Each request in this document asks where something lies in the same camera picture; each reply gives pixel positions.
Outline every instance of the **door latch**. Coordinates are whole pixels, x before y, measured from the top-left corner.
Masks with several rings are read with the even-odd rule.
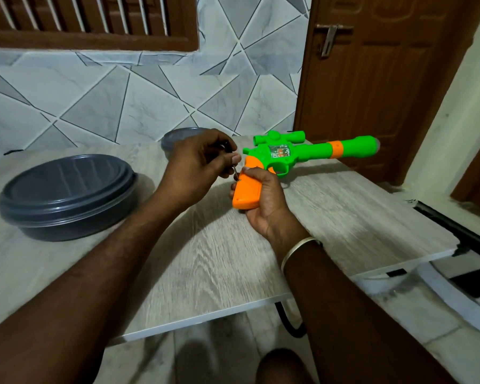
[[[352,32],[354,27],[352,25],[341,25],[341,24],[332,24],[332,25],[323,25],[316,24],[316,30],[327,30],[326,39],[323,41],[323,45],[320,49],[320,58],[325,59],[329,57],[331,53],[331,48],[334,44],[334,38],[338,31],[347,31]]]

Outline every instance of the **screwdriver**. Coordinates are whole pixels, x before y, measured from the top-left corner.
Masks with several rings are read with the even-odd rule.
[[[230,154],[231,152],[233,152],[233,148],[231,147],[231,144],[229,143],[229,141],[225,140],[222,145],[224,146],[224,150]],[[233,168],[233,170],[235,171],[235,175],[233,176],[233,178],[238,182],[239,179],[238,179],[238,173],[237,173],[237,169],[235,168],[235,166],[231,166]]]

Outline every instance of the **tiled wall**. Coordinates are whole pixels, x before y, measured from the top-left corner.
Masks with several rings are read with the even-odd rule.
[[[0,156],[148,142],[186,126],[290,130],[310,4],[198,0],[192,54],[0,50]]]

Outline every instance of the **wooden window shutter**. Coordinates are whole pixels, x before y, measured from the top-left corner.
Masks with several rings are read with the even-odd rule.
[[[196,0],[0,0],[0,47],[195,51]]]

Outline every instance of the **hand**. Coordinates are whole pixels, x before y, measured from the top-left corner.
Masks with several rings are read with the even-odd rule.
[[[168,203],[175,202],[180,212],[202,200],[217,177],[233,174],[231,167],[242,159],[237,153],[227,154],[221,147],[224,141],[237,149],[235,142],[217,129],[177,142],[157,193],[164,194]]]
[[[246,211],[247,220],[256,232],[268,240],[281,262],[295,244],[310,234],[288,208],[277,175],[262,168],[244,167],[242,172],[262,182],[259,207]],[[231,199],[236,187],[236,183],[231,185]]]

